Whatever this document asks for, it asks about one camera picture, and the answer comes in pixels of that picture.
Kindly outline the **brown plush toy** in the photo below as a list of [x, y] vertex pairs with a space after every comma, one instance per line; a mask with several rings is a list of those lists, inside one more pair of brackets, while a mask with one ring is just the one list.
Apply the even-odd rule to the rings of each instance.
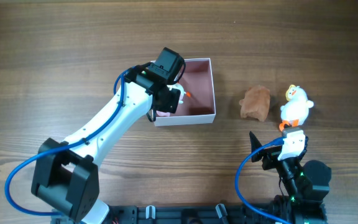
[[252, 86], [245, 92], [239, 105], [241, 118], [255, 118], [264, 122], [270, 108], [270, 90], [262, 85]]

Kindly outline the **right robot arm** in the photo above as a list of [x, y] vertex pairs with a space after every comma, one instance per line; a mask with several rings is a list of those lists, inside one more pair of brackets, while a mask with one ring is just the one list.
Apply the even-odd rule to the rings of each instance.
[[305, 137], [304, 149], [297, 157], [279, 160], [281, 146], [264, 149], [252, 156], [252, 162], [262, 161], [263, 170], [275, 169], [278, 172], [279, 182], [288, 194], [275, 196], [261, 211], [290, 223], [327, 224], [323, 199], [329, 193], [332, 172], [321, 161], [300, 164], [307, 152], [308, 140]]

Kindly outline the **white plush duck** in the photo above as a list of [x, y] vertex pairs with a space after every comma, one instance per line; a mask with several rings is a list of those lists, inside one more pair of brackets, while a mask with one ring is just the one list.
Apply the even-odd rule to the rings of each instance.
[[281, 120], [279, 130], [283, 131], [287, 126], [301, 126], [306, 121], [309, 110], [314, 102], [309, 100], [306, 92], [300, 86], [290, 85], [285, 93], [287, 103], [280, 107]]

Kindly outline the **pink plush pig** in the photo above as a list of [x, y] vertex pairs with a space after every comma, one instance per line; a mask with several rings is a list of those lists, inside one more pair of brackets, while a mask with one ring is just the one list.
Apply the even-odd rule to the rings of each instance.
[[183, 104], [184, 96], [190, 94], [179, 83], [163, 87], [153, 97], [153, 113], [157, 116], [170, 116], [171, 113], [176, 113], [178, 106]]

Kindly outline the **white cardboard box pink inside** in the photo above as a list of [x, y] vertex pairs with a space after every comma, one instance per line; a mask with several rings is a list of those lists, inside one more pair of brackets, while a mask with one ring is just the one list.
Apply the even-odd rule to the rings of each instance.
[[210, 58], [186, 59], [184, 75], [178, 82], [185, 91], [182, 104], [172, 114], [157, 113], [155, 126], [209, 124], [216, 116], [216, 101]]

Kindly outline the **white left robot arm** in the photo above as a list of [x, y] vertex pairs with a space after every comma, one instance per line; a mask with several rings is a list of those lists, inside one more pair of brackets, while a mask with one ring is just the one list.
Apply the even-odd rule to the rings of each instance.
[[99, 168], [121, 136], [149, 111], [174, 113], [184, 59], [164, 48], [157, 60], [127, 69], [113, 98], [81, 129], [62, 142], [47, 139], [39, 148], [31, 192], [74, 223], [111, 221], [99, 196]]

